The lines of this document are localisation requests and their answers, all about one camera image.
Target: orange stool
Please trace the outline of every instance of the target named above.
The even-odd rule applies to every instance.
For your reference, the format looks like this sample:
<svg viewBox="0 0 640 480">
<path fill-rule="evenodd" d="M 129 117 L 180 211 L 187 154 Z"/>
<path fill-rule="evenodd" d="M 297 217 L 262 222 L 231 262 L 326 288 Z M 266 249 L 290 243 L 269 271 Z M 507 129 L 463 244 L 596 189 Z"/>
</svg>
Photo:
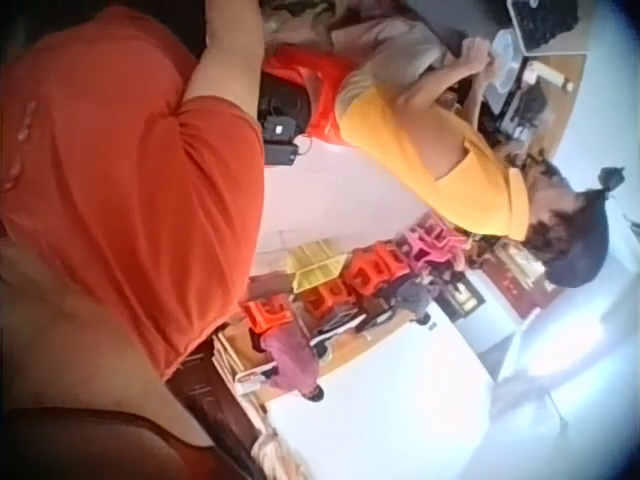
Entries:
<svg viewBox="0 0 640 480">
<path fill-rule="evenodd" d="M 361 295 L 372 296 L 390 280 L 389 268 L 374 252 L 354 250 L 342 279 Z"/>
<path fill-rule="evenodd" d="M 287 294 L 275 295 L 242 304 L 251 329 L 260 334 L 295 320 Z"/>
<path fill-rule="evenodd" d="M 392 243 L 376 242 L 373 244 L 372 251 L 387 266 L 389 280 L 395 280 L 396 278 L 411 272 L 409 263 Z"/>
<path fill-rule="evenodd" d="M 357 308 L 356 297 L 339 278 L 329 280 L 317 287 L 305 290 L 299 294 L 307 312 L 318 323 L 322 323 L 331 313 L 337 309 Z"/>
</svg>

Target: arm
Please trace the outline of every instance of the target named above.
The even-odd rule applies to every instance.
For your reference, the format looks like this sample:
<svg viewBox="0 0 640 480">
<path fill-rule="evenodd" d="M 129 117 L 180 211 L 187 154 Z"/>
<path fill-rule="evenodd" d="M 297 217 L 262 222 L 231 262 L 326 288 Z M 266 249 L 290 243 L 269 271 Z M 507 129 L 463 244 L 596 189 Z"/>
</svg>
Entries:
<svg viewBox="0 0 640 480">
<path fill-rule="evenodd" d="M 527 151 L 527 144 L 522 140 L 511 140 L 510 142 L 498 145 L 493 152 L 498 158 L 502 158 L 505 162 L 512 166 L 519 163 Z"/>
<path fill-rule="evenodd" d="M 407 109 L 430 107 L 448 88 L 475 73 L 463 61 L 428 72 L 396 97 L 395 106 Z"/>
<path fill-rule="evenodd" d="M 482 106 L 482 99 L 484 97 L 485 90 L 485 84 L 474 81 L 471 86 L 469 96 L 462 106 L 462 112 L 460 112 L 460 116 L 462 117 L 462 119 L 469 123 L 474 128 L 474 130 L 478 129 L 480 107 Z"/>
<path fill-rule="evenodd" d="M 79 60 L 90 55 L 98 64 L 93 91 L 109 101 L 65 95 L 66 109 L 55 114 L 65 119 L 56 140 L 74 178 L 104 185 L 73 182 L 83 225 L 92 232 L 91 239 L 77 232 L 86 250 L 65 242 L 51 248 L 78 272 L 78 282 L 100 283 L 96 295 L 107 307 L 129 322 L 144 312 L 148 321 L 133 330 L 168 376 L 246 291 L 264 196 L 260 129 L 213 93 L 173 108 L 184 86 L 153 37 L 103 42 Z M 84 63 L 74 63 L 72 77 L 85 78 Z M 90 116 L 87 101 L 95 103 Z M 78 163 L 88 156 L 95 163 Z M 87 262 L 94 267 L 82 268 Z M 105 269 L 117 275 L 118 286 L 115 276 L 106 285 L 95 276 Z"/>
<path fill-rule="evenodd" d="M 257 0 L 207 0 L 207 48 L 184 101 L 229 100 L 253 117 L 258 106 L 264 32 Z"/>
<path fill-rule="evenodd" d="M 120 321 L 13 243 L 0 240 L 0 254 L 5 411 L 116 410 L 211 444 Z"/>
<path fill-rule="evenodd" d="M 480 107 L 482 106 L 484 93 L 489 84 L 498 77 L 500 67 L 501 63 L 496 59 L 492 59 L 488 65 L 473 78 L 469 97 L 462 107 L 461 117 L 475 130 L 478 129 L 478 118 L 480 117 Z"/>
<path fill-rule="evenodd" d="M 462 44 L 460 59 L 451 65 L 428 72 L 396 97 L 402 109 L 423 109 L 432 106 L 438 97 L 463 78 L 484 69 L 489 62 L 490 44 L 480 38 L 468 38 Z"/>
</svg>

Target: table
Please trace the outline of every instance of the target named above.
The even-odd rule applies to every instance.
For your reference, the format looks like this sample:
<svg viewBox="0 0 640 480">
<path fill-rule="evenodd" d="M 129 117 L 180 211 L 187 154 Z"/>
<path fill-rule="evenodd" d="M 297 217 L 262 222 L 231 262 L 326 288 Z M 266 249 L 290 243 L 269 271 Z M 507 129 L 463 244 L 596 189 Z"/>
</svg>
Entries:
<svg viewBox="0 0 640 480">
<path fill-rule="evenodd" d="M 493 40 L 499 30 L 512 26 L 504 0 L 405 0 L 405 3 L 433 30 L 454 54 L 459 53 L 465 36 L 481 36 Z M 569 123 L 580 90 L 586 55 L 536 57 L 542 63 L 565 74 L 575 87 L 571 93 L 543 83 L 543 90 L 554 115 L 544 130 L 537 132 L 529 146 L 531 153 L 543 148 L 553 158 Z"/>
</svg>

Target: shelf item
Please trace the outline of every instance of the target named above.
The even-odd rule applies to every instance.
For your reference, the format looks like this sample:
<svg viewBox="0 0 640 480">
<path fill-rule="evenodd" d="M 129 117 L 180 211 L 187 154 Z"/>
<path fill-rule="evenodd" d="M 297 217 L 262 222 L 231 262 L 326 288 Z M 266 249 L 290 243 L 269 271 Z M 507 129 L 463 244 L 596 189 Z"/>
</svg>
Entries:
<svg viewBox="0 0 640 480">
<path fill-rule="evenodd" d="M 452 323 L 470 316 L 485 303 L 485 298 L 473 282 L 464 274 L 450 283 L 441 285 L 434 298 Z"/>
<path fill-rule="evenodd" d="M 499 93 L 506 94 L 513 87 L 522 64 L 522 49 L 513 28 L 498 32 L 491 45 L 491 54 L 500 67 L 500 72 L 492 83 Z"/>
<path fill-rule="evenodd" d="M 481 268 L 522 320 L 548 307 L 564 291 L 547 282 L 544 266 L 513 242 L 497 245 Z"/>
<path fill-rule="evenodd" d="M 331 330 L 358 312 L 358 302 L 340 278 L 334 278 L 299 295 L 313 319 L 311 333 Z"/>
<path fill-rule="evenodd" d="M 287 259 L 287 272 L 294 275 L 293 292 L 304 292 L 333 280 L 342 271 L 347 254 L 335 251 L 328 240 L 294 248 Z"/>
</svg>

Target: hand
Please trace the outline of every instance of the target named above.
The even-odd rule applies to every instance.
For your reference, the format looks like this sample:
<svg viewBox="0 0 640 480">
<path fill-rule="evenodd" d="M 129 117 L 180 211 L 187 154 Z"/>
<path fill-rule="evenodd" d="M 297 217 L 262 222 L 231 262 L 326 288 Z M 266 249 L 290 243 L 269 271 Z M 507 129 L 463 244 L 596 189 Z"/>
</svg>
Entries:
<svg viewBox="0 0 640 480">
<path fill-rule="evenodd" d="M 469 69 L 469 75 L 481 72 L 489 64 L 491 43 L 480 37 L 469 37 L 462 42 L 462 55 L 458 62 Z"/>
<path fill-rule="evenodd" d="M 507 155 L 521 155 L 526 153 L 528 147 L 529 145 L 524 141 L 514 139 L 494 148 L 494 153 L 499 157 L 506 157 Z"/>
<path fill-rule="evenodd" d="M 495 82 L 502 72 L 502 63 L 504 60 L 489 56 L 489 63 L 476 74 L 473 79 L 474 83 L 482 88 L 486 88 L 491 82 Z"/>
</svg>

